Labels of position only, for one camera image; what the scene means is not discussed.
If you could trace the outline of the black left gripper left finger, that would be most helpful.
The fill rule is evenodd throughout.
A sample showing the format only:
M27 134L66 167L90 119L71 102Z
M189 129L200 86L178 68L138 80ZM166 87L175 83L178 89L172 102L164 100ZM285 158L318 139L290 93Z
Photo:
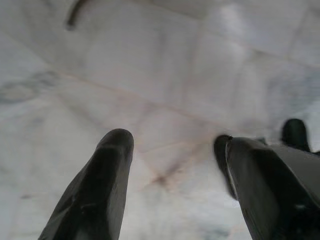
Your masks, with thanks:
M126 205L134 138L126 129L109 131L67 186L41 240L117 240Z

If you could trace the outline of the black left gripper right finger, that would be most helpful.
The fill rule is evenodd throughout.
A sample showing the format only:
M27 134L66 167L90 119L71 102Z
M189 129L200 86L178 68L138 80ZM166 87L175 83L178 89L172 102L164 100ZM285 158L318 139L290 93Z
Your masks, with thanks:
M228 135L214 140L213 152L252 239L319 239L318 154Z

